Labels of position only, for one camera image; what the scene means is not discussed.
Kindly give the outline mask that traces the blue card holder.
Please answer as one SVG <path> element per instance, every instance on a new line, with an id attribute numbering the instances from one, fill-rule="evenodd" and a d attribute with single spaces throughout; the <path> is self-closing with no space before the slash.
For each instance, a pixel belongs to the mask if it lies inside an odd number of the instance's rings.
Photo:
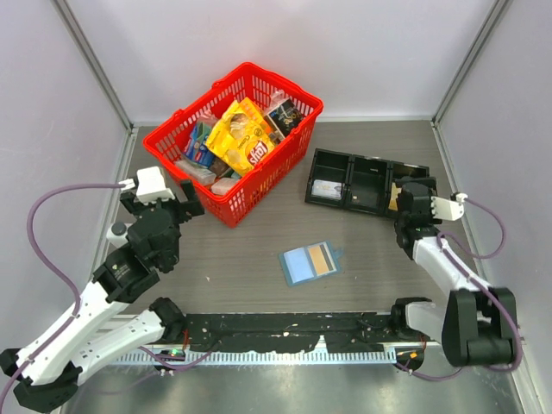
<path id="1" fill-rule="evenodd" d="M 311 260 L 307 254 L 307 248 L 309 246 L 316 245 L 323 242 L 325 242 L 328 245 L 329 250 L 331 251 L 331 254 L 335 261 L 337 270 L 334 273 L 317 277 L 314 274 Z M 282 271 L 285 276 L 287 285 L 290 287 L 294 287 L 296 285 L 302 285 L 307 282 L 311 282 L 333 274 L 340 273 L 342 271 L 342 267 L 340 264 L 342 253 L 343 251 L 341 249 L 335 249 L 329 241 L 320 241 L 320 242 L 310 244 L 308 246 L 294 248 L 292 250 L 288 250 L 280 254 L 279 263 L 282 267 Z"/>

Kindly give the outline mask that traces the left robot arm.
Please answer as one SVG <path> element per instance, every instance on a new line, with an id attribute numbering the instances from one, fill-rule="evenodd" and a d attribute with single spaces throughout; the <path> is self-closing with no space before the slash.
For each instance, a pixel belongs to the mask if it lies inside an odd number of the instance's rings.
<path id="1" fill-rule="evenodd" d="M 130 322 L 100 337 L 95 335 L 158 283 L 161 273 L 171 272 L 178 263 L 180 225 L 204 213 L 191 181 L 183 180 L 179 186 L 185 201 L 176 197 L 164 179 L 134 177 L 107 186 L 120 191 L 120 201 L 135 222 L 116 225 L 110 241 L 117 248 L 83 291 L 41 251 L 35 239 L 34 219 L 49 198 L 86 186 L 60 187 L 33 204 L 27 219 L 29 243 L 41 261 L 72 290 L 74 303 L 29 345 L 6 348 L 1 353 L 2 371 L 9 376 L 4 390 L 13 392 L 21 407 L 37 413 L 53 411 L 70 400 L 92 375 L 128 351 L 150 342 L 182 340 L 186 317 L 170 298 L 157 298 Z"/>

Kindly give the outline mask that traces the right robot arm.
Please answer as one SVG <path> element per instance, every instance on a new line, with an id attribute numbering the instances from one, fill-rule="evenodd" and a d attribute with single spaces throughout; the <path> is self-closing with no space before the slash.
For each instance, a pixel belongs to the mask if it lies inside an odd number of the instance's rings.
<path id="1" fill-rule="evenodd" d="M 522 343 L 513 292 L 490 285 L 472 271 L 450 247 L 454 236 L 438 228 L 444 221 L 461 219 L 466 204 L 475 201 L 461 192 L 439 197 L 434 178 L 402 178 L 395 186 L 397 244 L 436 282 L 447 304 L 397 299 L 389 320 L 392 335 L 407 341 L 420 333 L 437 341 L 453 367 L 517 369 Z"/>

